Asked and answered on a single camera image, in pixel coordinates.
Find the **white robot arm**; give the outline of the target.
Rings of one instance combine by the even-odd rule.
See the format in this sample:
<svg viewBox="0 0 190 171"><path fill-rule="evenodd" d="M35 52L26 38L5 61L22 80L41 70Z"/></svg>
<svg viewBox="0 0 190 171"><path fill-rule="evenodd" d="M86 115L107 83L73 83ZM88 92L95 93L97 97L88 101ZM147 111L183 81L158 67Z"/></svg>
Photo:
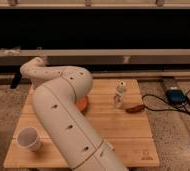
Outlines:
<svg viewBox="0 0 190 171"><path fill-rule="evenodd" d="M44 59L35 57L20 72L33 83L33 110L72 171L128 171L113 146L76 106L93 86L87 69L49 67Z"/></svg>

